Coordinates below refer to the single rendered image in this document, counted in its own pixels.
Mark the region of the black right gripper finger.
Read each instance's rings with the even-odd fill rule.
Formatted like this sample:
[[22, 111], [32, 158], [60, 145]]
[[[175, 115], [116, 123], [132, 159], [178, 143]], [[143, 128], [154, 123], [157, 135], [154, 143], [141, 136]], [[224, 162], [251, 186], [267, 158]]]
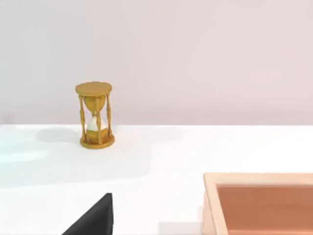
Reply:
[[106, 193], [61, 235], [112, 235], [112, 193]]

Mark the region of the golden hourglass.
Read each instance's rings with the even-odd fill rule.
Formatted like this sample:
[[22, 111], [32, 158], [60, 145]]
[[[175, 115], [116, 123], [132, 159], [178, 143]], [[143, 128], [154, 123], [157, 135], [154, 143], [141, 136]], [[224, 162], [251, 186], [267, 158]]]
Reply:
[[114, 143], [111, 123], [110, 93], [112, 85], [92, 81], [76, 85], [79, 98], [82, 136], [80, 144], [88, 149], [101, 149]]

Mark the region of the shallow salmon-coloured box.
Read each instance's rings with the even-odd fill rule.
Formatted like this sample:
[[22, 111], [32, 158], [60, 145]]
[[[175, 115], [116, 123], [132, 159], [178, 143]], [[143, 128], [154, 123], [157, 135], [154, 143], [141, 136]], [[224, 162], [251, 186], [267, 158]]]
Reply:
[[313, 173], [203, 175], [203, 235], [313, 235]]

